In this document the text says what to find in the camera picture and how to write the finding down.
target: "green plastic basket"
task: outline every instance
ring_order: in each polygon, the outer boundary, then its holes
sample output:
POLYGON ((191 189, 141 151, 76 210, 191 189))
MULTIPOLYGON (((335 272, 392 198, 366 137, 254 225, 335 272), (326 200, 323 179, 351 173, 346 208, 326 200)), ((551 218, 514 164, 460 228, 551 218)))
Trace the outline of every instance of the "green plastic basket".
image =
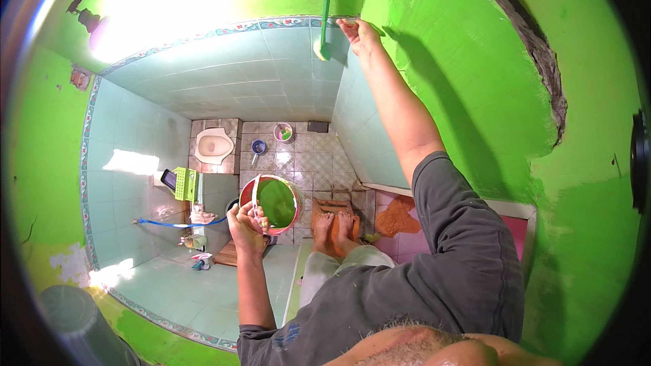
POLYGON ((184 167, 176 167, 172 172, 176 174, 176 191, 174 193, 174 199, 194 202, 197 198, 199 174, 197 174, 193 169, 184 167))

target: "hand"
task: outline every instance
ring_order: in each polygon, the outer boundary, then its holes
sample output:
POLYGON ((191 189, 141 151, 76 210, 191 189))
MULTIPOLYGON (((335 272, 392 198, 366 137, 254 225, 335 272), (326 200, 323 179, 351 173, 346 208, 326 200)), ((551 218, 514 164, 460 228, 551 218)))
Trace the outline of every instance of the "hand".
POLYGON ((368 56, 374 49, 383 48, 377 30, 364 20, 348 22, 345 19, 337 19, 337 24, 350 41, 350 47, 356 56, 368 56))
POLYGON ((235 204, 226 214, 229 219, 229 230, 240 257, 262 258, 264 252, 264 237, 262 233, 269 230, 269 218, 264 216, 261 206, 258 206, 258 219, 253 212, 253 201, 240 208, 235 204))

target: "hair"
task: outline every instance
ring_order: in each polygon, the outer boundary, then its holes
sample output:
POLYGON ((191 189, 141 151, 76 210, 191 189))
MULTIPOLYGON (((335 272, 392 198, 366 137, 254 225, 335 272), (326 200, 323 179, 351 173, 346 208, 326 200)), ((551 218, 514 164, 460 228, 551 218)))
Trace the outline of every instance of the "hair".
POLYGON ((410 339, 355 362, 355 366, 419 366, 425 363, 436 350, 470 339, 460 334, 442 331, 435 328, 431 323, 416 319, 410 314, 391 317, 378 328, 371 330, 367 337, 385 329, 399 326, 426 326, 434 331, 435 340, 410 339))

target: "blue hose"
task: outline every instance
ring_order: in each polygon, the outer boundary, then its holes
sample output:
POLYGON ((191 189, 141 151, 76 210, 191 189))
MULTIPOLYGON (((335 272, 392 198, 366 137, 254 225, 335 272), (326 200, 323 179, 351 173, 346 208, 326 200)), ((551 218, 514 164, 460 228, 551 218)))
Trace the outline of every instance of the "blue hose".
MULTIPOLYGON (((206 224, 206 225, 218 224, 221 221, 223 221, 224 219, 226 219, 226 216, 224 216, 220 220, 210 222, 209 224, 206 224)), ((206 226, 206 225, 203 225, 203 224, 191 224, 191 225, 186 225, 186 224, 164 224, 163 222, 156 222, 156 221, 153 221, 153 220, 142 219, 142 218, 138 219, 138 223, 139 224, 155 224, 155 225, 160 225, 160 226, 181 227, 181 228, 183 228, 183 227, 195 227, 195 226, 206 226)))

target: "gray t-shirt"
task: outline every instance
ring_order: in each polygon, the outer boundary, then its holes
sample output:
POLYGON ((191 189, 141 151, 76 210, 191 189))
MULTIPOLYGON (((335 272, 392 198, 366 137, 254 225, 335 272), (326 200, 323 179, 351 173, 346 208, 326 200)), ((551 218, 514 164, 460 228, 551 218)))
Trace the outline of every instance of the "gray t-shirt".
POLYGON ((445 152, 420 162, 412 185, 432 254, 394 268, 349 267, 280 329, 241 325, 242 365, 323 365, 403 314, 451 333, 519 341, 524 283, 509 228, 445 152))

